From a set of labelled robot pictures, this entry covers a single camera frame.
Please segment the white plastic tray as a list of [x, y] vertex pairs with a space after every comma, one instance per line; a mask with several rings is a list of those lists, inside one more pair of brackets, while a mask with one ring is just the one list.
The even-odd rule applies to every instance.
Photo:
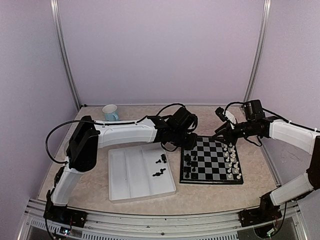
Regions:
[[[108, 152], [109, 200], [114, 204], [167, 197], [176, 185], [167, 163], [158, 163], [165, 150], [159, 143], [111, 149]], [[166, 168], [160, 176], [153, 174]]]

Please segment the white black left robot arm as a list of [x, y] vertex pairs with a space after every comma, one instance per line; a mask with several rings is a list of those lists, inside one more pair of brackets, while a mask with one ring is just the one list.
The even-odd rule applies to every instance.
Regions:
[[46, 194], [46, 202], [51, 205], [50, 214], [61, 223], [70, 218], [70, 211], [66, 208], [70, 195], [82, 174], [96, 166], [98, 149], [128, 143], [169, 143], [175, 148], [191, 150], [196, 145], [194, 131], [198, 117], [183, 105], [174, 114], [146, 115], [131, 121], [95, 121], [86, 115], [80, 120], [56, 126], [47, 136], [69, 124], [76, 124], [76, 128], [69, 139], [65, 159], [58, 161], [49, 156], [54, 163], [62, 165], [53, 189]]

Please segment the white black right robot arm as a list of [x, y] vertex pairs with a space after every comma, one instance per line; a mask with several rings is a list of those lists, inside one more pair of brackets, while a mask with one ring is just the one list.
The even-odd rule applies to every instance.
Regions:
[[287, 143], [311, 155], [310, 165], [305, 173], [261, 197], [261, 207], [257, 208], [255, 216], [260, 222], [266, 222], [275, 214], [275, 207], [304, 198], [320, 188], [320, 131], [293, 123], [263, 108], [258, 99], [241, 105], [245, 114], [244, 122], [237, 122], [227, 107], [215, 110], [215, 114], [223, 122], [215, 130], [215, 140], [235, 146], [240, 138], [256, 136], [259, 140], [268, 138]]

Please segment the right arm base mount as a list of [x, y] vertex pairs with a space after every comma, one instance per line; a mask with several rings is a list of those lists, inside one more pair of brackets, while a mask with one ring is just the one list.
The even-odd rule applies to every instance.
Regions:
[[244, 209], [238, 214], [242, 227], [258, 225], [280, 219], [283, 215], [279, 208], [263, 211], [259, 207], [252, 209]]

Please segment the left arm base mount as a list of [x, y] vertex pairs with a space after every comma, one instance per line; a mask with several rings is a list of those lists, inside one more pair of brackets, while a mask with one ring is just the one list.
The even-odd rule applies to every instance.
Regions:
[[53, 208], [45, 210], [43, 217], [56, 223], [83, 228], [87, 215], [88, 213], [85, 211], [54, 206]]

